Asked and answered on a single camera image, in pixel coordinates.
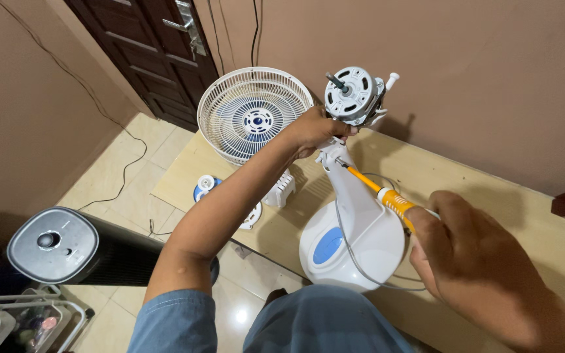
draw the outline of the hand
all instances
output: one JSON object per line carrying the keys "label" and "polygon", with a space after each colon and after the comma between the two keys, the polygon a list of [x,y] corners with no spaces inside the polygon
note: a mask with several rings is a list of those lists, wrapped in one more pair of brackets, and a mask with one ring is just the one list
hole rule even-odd
{"label": "hand", "polygon": [[306,158],[332,136],[346,140],[358,132],[356,126],[326,117],[323,106],[311,107],[280,133],[298,149],[297,158]]}
{"label": "hand", "polygon": [[405,213],[416,229],[409,260],[428,291],[519,350],[565,350],[565,304],[518,241],[459,195],[431,194]]}

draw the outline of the fan grille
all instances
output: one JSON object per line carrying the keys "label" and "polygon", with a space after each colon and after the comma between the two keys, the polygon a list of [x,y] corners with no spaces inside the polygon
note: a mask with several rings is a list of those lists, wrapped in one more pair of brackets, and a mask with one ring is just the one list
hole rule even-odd
{"label": "fan grille", "polygon": [[286,72],[242,68],[208,87],[198,125],[221,157],[242,165],[312,106],[306,87]]}

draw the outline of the person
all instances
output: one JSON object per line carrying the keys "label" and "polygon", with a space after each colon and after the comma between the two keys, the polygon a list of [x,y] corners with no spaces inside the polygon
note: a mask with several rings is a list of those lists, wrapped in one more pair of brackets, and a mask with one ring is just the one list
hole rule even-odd
{"label": "person", "polygon": [[[215,352],[210,263],[294,160],[357,128],[310,108],[195,204],[163,248],[128,349]],[[451,192],[407,211],[416,229],[409,258],[428,291],[515,350],[565,352],[565,304],[495,219]],[[412,352],[364,296],[310,285],[269,302],[244,352]]]}

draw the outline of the wooden table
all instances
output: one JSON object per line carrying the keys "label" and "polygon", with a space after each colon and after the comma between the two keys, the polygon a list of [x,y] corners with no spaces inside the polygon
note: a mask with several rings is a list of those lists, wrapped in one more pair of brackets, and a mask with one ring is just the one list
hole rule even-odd
{"label": "wooden table", "polygon": [[[349,149],[359,170],[395,180],[402,195],[415,203],[424,204],[435,190],[451,190],[490,213],[518,238],[546,284],[565,300],[565,219],[550,213],[550,196],[368,129],[349,140]],[[285,208],[263,204],[263,214],[254,228],[239,229],[233,236],[304,277],[298,255],[302,229],[317,210],[334,200],[332,186],[321,164],[315,163],[316,157],[317,153],[290,167],[297,192],[289,196]],[[223,180],[237,168],[219,157],[197,132],[152,194],[186,212],[194,204],[193,188],[201,175]],[[418,278],[405,260],[389,282],[415,288],[421,286],[413,280]],[[428,292],[381,288],[366,297],[396,327],[442,352],[509,351]]]}

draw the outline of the brown door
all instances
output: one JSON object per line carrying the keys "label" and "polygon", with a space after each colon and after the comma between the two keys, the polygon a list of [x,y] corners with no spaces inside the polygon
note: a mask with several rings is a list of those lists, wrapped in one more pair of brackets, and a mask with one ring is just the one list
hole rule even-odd
{"label": "brown door", "polygon": [[[218,76],[192,0],[66,1],[157,117],[198,129],[198,103]],[[177,29],[180,10],[190,10],[189,31]]]}

